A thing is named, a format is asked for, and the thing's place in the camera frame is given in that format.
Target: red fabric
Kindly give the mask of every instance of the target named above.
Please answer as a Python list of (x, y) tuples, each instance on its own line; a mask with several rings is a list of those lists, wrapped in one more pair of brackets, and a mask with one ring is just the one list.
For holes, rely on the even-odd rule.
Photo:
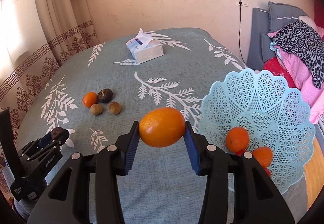
[(324, 28), (324, 3), (321, 0), (314, 0), (315, 24), (318, 27)]
[(278, 62), (277, 58), (269, 59), (263, 66), (264, 70), (270, 71), (274, 76), (282, 76), (286, 79), (289, 88), (296, 88), (291, 75)]

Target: patterned curtain border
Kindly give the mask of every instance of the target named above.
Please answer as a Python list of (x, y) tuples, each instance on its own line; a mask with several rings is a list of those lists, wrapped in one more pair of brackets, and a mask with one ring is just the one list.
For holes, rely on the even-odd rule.
[(44, 44), (38, 50), (36, 50), (32, 55), (25, 59), (10, 75), (5, 81), (0, 85), (0, 102), (6, 96), (6, 94), (17, 84), (21, 76), (42, 56), (51, 51), (54, 47), (65, 41), (67, 38), (80, 32), (80, 30), (93, 25), (92, 20), (82, 23), (65, 33), (54, 38), (50, 42)]

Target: tissue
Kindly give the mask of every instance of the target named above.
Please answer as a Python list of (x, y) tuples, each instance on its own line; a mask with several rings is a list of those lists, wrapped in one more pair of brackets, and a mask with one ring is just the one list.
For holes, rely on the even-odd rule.
[(142, 29), (136, 37), (126, 43), (126, 46), (138, 64), (163, 55), (161, 43), (153, 39), (150, 34), (144, 33)]

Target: pink blanket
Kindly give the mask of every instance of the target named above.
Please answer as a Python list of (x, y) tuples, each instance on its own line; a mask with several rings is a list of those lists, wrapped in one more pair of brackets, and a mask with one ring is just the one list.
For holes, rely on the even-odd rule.
[[(274, 32), (268, 34), (268, 36), (273, 37), (276, 34), (277, 32)], [(323, 37), (323, 29), (320, 30), (319, 34), (321, 37)], [(298, 56), (288, 54), (279, 46), (275, 46), (275, 48), (279, 49), (282, 62), (293, 78), (296, 87), (300, 89), (303, 101), (308, 103), (310, 106), (309, 121), (312, 124), (318, 123), (320, 115), (324, 113), (324, 84), (322, 85), (321, 89), (317, 89), (313, 85), (312, 76), (308, 68)]]

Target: beige curtain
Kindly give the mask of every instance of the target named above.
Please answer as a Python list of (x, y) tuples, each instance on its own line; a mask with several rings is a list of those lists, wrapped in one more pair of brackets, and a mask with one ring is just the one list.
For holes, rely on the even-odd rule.
[[(39, 92), (70, 56), (98, 39), (85, 0), (0, 0), (0, 111), (9, 108), (15, 140)], [(2, 174), (0, 189), (12, 199)]]
[(48, 44), (61, 65), (98, 44), (86, 0), (35, 0)]

